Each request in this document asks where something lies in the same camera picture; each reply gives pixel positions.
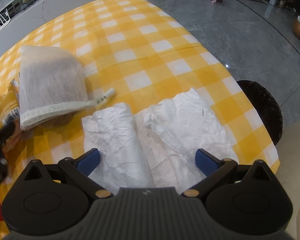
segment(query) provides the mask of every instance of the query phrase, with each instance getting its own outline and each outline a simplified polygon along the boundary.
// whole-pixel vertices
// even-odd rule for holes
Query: beige sofa
[[[300,240],[300,121],[283,129],[276,148],[281,161],[276,176],[293,204],[287,232]]]

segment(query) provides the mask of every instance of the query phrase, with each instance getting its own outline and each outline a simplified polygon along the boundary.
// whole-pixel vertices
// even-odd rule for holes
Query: crumpled tissue
[[[90,174],[116,194],[120,187],[175,187],[178,193],[205,175],[195,165],[203,148],[238,161],[209,105],[195,89],[165,99],[134,116],[119,103],[82,119],[84,149],[98,148],[100,165]]]

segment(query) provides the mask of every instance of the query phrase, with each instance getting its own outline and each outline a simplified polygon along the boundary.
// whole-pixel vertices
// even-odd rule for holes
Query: checkered tablecloth
[[[0,93],[19,71],[22,45],[69,50],[83,66],[90,98],[114,88],[118,102],[135,114],[165,98],[197,89],[225,127],[241,164],[264,159],[276,172],[277,151],[258,113],[227,69],[184,27],[146,0],[97,0],[74,9],[31,32],[0,57]],[[24,133],[7,156],[9,176],[0,186],[4,198],[27,163],[43,163],[83,154],[81,118],[52,130]],[[0,222],[0,237],[8,232]]]

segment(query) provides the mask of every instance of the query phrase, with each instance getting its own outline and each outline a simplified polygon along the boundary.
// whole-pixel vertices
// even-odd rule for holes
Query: gray tile floor
[[[149,0],[182,24],[236,80],[259,82],[281,107],[284,126],[300,120],[300,40],[294,16],[250,0]]]

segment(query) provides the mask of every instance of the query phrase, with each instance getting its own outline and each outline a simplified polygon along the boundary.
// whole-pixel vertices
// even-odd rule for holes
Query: black cable
[[[30,3],[24,3],[24,4],[26,4],[27,6],[24,7],[21,11],[17,10],[16,8],[15,8],[15,10],[16,10],[17,12],[24,12],[24,11],[28,10],[31,6],[33,6],[35,3],[37,3],[38,1],[39,1],[39,0],[33,0],[33,1],[30,2]]]

